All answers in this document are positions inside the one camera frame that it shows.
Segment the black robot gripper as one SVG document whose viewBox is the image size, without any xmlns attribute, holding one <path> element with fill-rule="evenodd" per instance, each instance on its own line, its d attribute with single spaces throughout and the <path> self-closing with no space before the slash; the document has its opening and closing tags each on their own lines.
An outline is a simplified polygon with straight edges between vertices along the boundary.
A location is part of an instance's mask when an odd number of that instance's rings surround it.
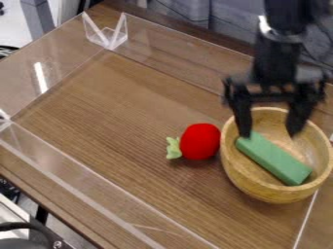
<svg viewBox="0 0 333 249">
<path fill-rule="evenodd" d="M 245 138 L 252 134 L 255 103 L 291 103 L 285 126 L 295 137 L 305 128 L 317 102 L 325 98 L 329 73 L 321 67 L 300 64 L 303 46 L 301 41 L 279 40 L 260 31 L 250 70 L 222 80 L 224 101 Z"/>
</svg>

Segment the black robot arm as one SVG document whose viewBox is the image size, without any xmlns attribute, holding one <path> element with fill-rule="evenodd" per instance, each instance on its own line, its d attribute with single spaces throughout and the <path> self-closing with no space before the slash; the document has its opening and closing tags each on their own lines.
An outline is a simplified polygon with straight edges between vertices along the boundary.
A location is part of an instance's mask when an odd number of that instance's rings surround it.
<svg viewBox="0 0 333 249">
<path fill-rule="evenodd" d="M 332 73 L 321 65 L 305 66 L 301 52 L 309 26 L 324 29 L 329 18 L 329 0 L 264 0 L 252 69 L 222 80 L 224 101 L 242 137 L 252 136 L 253 105 L 265 102 L 289 105 L 291 136 L 304 130 L 313 108 L 325 99 Z"/>
</svg>

